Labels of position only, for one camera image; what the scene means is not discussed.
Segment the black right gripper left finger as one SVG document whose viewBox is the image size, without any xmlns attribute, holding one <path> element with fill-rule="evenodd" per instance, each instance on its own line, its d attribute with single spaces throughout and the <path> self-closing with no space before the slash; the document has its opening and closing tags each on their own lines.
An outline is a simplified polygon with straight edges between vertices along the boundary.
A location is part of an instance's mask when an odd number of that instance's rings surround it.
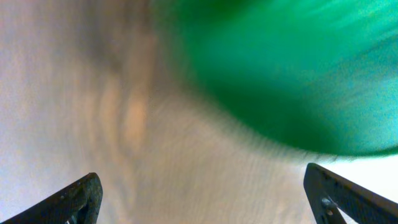
<svg viewBox="0 0 398 224">
<path fill-rule="evenodd" d="M 102 198 L 100 178 L 92 172 L 3 224 L 96 224 Z"/>
</svg>

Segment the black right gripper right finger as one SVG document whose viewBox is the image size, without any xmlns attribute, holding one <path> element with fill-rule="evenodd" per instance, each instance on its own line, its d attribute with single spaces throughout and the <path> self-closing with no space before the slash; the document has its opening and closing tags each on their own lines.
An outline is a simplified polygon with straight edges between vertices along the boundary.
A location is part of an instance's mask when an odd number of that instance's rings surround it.
<svg viewBox="0 0 398 224">
<path fill-rule="evenodd" d="M 341 212 L 357 223 L 397 223 L 397 203 L 316 163 L 307 164 L 303 187 L 317 224 L 345 223 Z"/>
</svg>

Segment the green lid small jar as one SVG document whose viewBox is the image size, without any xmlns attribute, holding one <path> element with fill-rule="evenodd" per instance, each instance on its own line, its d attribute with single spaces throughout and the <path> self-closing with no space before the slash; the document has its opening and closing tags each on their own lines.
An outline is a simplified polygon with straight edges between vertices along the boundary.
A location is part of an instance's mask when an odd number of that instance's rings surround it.
<svg viewBox="0 0 398 224">
<path fill-rule="evenodd" d="M 265 138 L 397 152 L 397 0 L 153 1 L 178 78 Z"/>
</svg>

